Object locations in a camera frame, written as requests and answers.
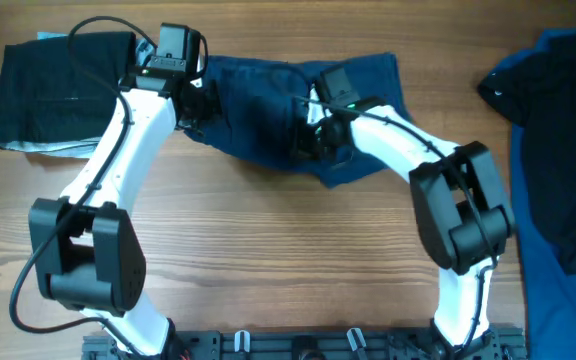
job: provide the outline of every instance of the brown floor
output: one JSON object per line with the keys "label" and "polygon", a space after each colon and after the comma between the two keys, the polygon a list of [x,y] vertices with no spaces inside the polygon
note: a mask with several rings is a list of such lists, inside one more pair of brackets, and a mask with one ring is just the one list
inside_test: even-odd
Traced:
{"label": "brown floor", "polygon": [[[206,35],[213,54],[298,62],[395,52],[418,125],[487,144],[505,179],[509,124],[474,86],[542,29],[576,26],[576,4],[567,1],[28,2],[48,5],[0,7],[0,66],[5,44],[67,32],[98,14],[129,19],[155,40],[161,22],[186,23]],[[0,0],[8,3],[16,1]],[[7,312],[30,251],[30,205],[57,196],[82,165],[0,151],[0,358],[77,359],[81,336],[99,331],[27,335]],[[177,133],[155,161],[133,221],[148,292],[179,329],[419,326],[436,307],[437,269],[419,243],[408,187],[391,172],[328,191],[312,177],[266,171]],[[20,302],[28,323],[77,317],[42,300],[33,277]],[[490,319],[524,326],[514,239],[493,280]]]}

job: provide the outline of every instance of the dark blue cloth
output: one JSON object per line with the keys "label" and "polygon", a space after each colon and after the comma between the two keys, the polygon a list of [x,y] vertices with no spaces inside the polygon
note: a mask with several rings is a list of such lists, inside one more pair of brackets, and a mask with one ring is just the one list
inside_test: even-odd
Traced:
{"label": "dark blue cloth", "polygon": [[[384,98],[402,117],[410,120],[393,54],[364,56],[343,63],[362,98]],[[315,174],[327,187],[380,171],[384,168],[381,161],[349,146],[338,152],[334,162],[297,162],[292,156],[295,125],[300,118],[305,120],[308,108],[283,95],[277,86],[308,97],[319,73],[336,64],[339,62],[287,64],[211,56],[203,81],[216,81],[223,116],[202,124],[201,132],[187,130],[186,134],[242,160],[280,171]]]}
{"label": "dark blue cloth", "polygon": [[[511,67],[536,51],[547,51],[549,40],[574,30],[544,32],[535,49],[523,50],[502,61],[492,72]],[[528,303],[528,341],[531,359],[576,359],[576,275],[559,265],[559,249],[533,224],[521,157],[523,128],[513,125],[511,144],[512,205]]]}

